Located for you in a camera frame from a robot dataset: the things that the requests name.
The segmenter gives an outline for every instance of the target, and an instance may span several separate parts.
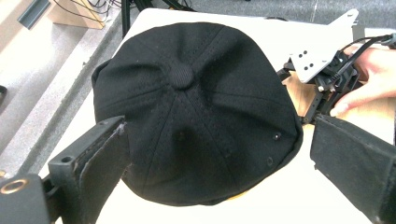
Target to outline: black baseball cap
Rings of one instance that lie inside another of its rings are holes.
[[[127,121],[131,164],[122,180],[156,203],[220,203],[285,166],[303,141],[262,50],[222,24],[136,35],[96,69],[92,86],[96,121]]]

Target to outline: human hand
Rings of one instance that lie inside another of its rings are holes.
[[[344,53],[350,55],[355,49],[350,47]],[[344,95],[330,112],[333,117],[375,99],[396,97],[396,50],[368,48],[355,66],[367,83]]]

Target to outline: table surface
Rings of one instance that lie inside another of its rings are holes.
[[[319,24],[155,8],[146,9],[138,16],[124,40],[155,26],[194,21],[222,23],[245,32],[262,48],[275,70],[280,69],[290,53],[301,46],[320,48],[329,39],[341,38],[345,44],[352,40],[350,28],[329,31],[328,26]],[[388,30],[370,32],[380,35],[387,34]],[[300,83],[295,74],[284,84],[297,113],[303,115],[314,97],[313,86]],[[95,124],[92,101],[91,92],[50,158]],[[377,100],[340,118],[392,143],[395,106],[394,98]],[[120,182],[97,223],[371,223],[321,172],[314,169],[314,162],[309,158],[313,131],[314,126],[305,125],[303,145],[294,160],[241,197],[215,206],[172,207],[145,201]],[[47,174],[48,168],[44,167],[40,175]]]

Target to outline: gray floor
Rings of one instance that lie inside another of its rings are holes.
[[[356,8],[360,12],[359,24],[396,29],[396,0],[187,2],[199,12],[274,16],[322,24],[330,23],[349,9]],[[156,7],[165,7],[159,0],[153,3]],[[131,20],[134,21],[138,11],[132,9],[131,12]],[[48,41],[41,43],[50,49],[48,52],[40,52],[40,48],[22,49],[16,60],[0,63],[0,85],[8,88],[8,95],[0,106],[0,171],[7,173],[13,167],[14,173],[18,170],[38,172],[41,168],[91,90],[90,76],[94,67],[108,59],[121,42],[121,21],[117,15],[116,10],[114,21],[102,31],[53,25]],[[83,62],[73,61],[78,56],[78,49],[82,51],[84,48],[91,51],[92,56]],[[79,69],[73,70],[74,74],[67,74],[70,66]]]

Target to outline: finger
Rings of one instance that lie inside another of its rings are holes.
[[[358,48],[359,48],[359,47],[357,47],[357,46],[348,47],[348,48],[344,49],[344,53],[345,53],[346,55],[351,55],[351,54],[353,54]]]
[[[334,109],[330,112],[331,116],[336,117],[339,114],[345,113],[348,110],[366,104],[374,99],[380,97],[380,91],[370,83],[354,90],[345,96],[343,96],[337,104],[334,106]]]

